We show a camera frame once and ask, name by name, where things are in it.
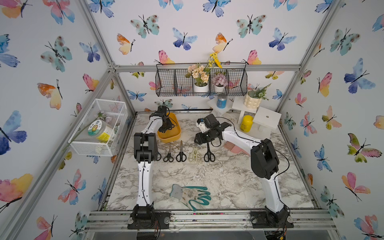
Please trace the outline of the yellow storage box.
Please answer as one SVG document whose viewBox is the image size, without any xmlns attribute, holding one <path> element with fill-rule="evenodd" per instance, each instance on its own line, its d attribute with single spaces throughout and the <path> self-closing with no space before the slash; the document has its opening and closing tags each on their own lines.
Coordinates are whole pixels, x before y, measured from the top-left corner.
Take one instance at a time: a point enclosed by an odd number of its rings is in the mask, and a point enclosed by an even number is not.
<svg viewBox="0 0 384 240">
<path fill-rule="evenodd" d="M 158 131 L 158 137 L 160 141 L 165 144 L 179 140 L 182 132 L 176 115 L 174 113 L 170 113 L 169 118 L 171 123 L 175 126 L 171 130 L 167 130 L 165 133 Z"/>
</svg>

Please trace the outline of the all-black scissors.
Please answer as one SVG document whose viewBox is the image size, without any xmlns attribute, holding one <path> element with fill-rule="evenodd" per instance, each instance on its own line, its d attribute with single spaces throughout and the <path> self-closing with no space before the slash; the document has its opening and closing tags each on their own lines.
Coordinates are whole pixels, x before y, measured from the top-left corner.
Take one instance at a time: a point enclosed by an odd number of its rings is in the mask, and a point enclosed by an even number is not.
<svg viewBox="0 0 384 240">
<path fill-rule="evenodd" d="M 205 153 L 204 155 L 204 161 L 206 163 L 209 163 L 209 162 L 215 162 L 216 160 L 216 157 L 215 155 L 212 153 L 211 149 L 210 149 L 210 144 L 207 143 L 207 152 Z"/>
</svg>

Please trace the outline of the cream kitchen scissors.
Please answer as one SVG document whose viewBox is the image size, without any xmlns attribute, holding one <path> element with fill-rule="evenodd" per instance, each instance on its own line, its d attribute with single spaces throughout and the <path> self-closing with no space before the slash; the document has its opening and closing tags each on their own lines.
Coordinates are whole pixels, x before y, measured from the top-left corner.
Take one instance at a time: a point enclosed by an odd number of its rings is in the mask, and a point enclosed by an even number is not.
<svg viewBox="0 0 384 240">
<path fill-rule="evenodd" d="M 189 162 L 190 163 L 201 163 L 202 162 L 202 155 L 199 151 L 199 145 L 194 144 L 193 149 L 189 155 Z"/>
</svg>

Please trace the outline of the small black scissors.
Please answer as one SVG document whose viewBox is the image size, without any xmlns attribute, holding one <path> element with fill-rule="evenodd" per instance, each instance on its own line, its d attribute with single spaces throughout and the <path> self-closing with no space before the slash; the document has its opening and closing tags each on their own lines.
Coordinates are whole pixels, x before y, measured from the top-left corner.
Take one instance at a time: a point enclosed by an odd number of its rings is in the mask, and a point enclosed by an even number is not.
<svg viewBox="0 0 384 240">
<path fill-rule="evenodd" d="M 163 161 L 165 163 L 172 163 L 174 161 L 174 158 L 172 156 L 172 150 L 173 150 L 173 146 L 172 146 L 172 144 L 170 144 L 169 150 L 168 150 L 167 154 L 165 155 L 165 157 L 163 158 Z"/>
</svg>

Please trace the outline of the black handled scissors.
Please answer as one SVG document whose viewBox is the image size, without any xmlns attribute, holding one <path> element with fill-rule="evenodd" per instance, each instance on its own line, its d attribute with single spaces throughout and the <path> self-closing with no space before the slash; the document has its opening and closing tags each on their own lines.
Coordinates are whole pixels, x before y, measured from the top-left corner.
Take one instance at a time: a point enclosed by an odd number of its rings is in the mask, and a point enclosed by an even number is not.
<svg viewBox="0 0 384 240">
<path fill-rule="evenodd" d="M 179 149 L 180 149 L 180 151 L 179 151 L 179 153 L 177 154 L 177 156 L 176 156 L 176 161 L 177 162 L 185 162 L 186 160 L 187 160 L 187 156 L 186 156 L 186 154 L 184 153 L 184 149 L 183 149 L 183 141 L 181 141 L 180 142 L 180 147 L 179 147 Z"/>
</svg>

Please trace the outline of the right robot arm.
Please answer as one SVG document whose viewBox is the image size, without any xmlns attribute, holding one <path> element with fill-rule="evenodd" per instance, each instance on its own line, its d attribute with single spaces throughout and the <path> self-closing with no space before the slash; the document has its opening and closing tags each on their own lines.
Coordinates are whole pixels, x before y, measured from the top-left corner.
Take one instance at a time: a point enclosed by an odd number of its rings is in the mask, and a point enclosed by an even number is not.
<svg viewBox="0 0 384 240">
<path fill-rule="evenodd" d="M 259 140 L 239 133 L 230 123 L 220 123 L 212 114 L 198 119 L 196 126 L 201 131 L 195 136 L 194 142 L 196 144 L 208 145 L 213 140 L 219 139 L 233 143 L 250 154 L 251 169 L 257 177 L 262 179 L 266 198 L 265 212 L 263 214 L 251 214 L 253 228 L 270 227 L 280 230 L 293 228 L 290 209 L 282 200 L 278 182 L 280 161 L 271 140 Z"/>
</svg>

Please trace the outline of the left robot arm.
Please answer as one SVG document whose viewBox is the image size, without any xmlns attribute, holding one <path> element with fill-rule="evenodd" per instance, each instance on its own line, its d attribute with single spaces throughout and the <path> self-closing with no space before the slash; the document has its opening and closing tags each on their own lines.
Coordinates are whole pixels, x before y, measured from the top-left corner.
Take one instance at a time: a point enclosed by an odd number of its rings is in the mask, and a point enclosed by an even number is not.
<svg viewBox="0 0 384 240">
<path fill-rule="evenodd" d="M 134 134 L 134 157 L 138 163 L 139 186 L 137 203 L 129 217 L 128 229 L 154 229 L 160 231 L 169 227 L 170 215 L 156 213 L 152 196 L 152 167 L 159 159 L 157 132 L 172 129 L 169 108 L 159 106 L 150 115 L 144 130 Z"/>
</svg>

